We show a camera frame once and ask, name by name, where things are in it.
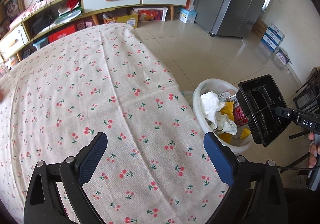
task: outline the table leg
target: table leg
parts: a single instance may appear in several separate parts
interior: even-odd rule
[[[99,21],[98,21],[97,15],[92,15],[91,17],[92,17],[93,22],[95,23],[95,25],[99,25]]]
[[[174,6],[170,6],[170,20],[173,21]]]

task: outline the white trash bin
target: white trash bin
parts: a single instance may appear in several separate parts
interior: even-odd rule
[[[231,85],[226,81],[219,80],[219,79],[207,79],[201,82],[193,92],[193,96],[192,96],[193,113],[195,114],[197,121],[201,126],[201,129],[204,134],[208,132],[212,132],[212,129],[210,128],[210,126],[208,125],[207,121],[204,118],[204,115],[202,114],[201,107],[200,107],[200,96],[210,91],[216,94],[220,94],[230,89],[234,90],[235,92],[238,92],[238,89],[235,86]],[[224,146],[229,147],[234,154],[239,154],[244,152],[253,144],[253,138],[251,134],[241,140],[232,139],[232,144],[226,143],[225,141],[220,139],[217,135],[216,137]]]

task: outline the framed picture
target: framed picture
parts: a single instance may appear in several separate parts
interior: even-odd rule
[[[5,0],[3,8],[7,18],[10,19],[10,23],[25,10],[23,0]]]
[[[0,24],[0,39],[4,37],[4,35],[9,31],[9,26],[11,24],[11,21],[9,18],[6,18],[3,20],[3,22]]]

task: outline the tablecloth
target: tablecloth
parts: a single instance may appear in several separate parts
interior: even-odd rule
[[[19,223],[36,163],[75,156],[99,131],[108,147],[83,188],[106,223],[205,223],[228,189],[176,80],[129,25],[55,41],[0,86],[0,199]]]

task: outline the black tray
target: black tray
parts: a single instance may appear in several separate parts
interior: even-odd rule
[[[287,107],[271,75],[239,83],[236,97],[248,117],[249,128],[256,144],[268,146],[290,124],[291,120],[275,115],[277,106]]]

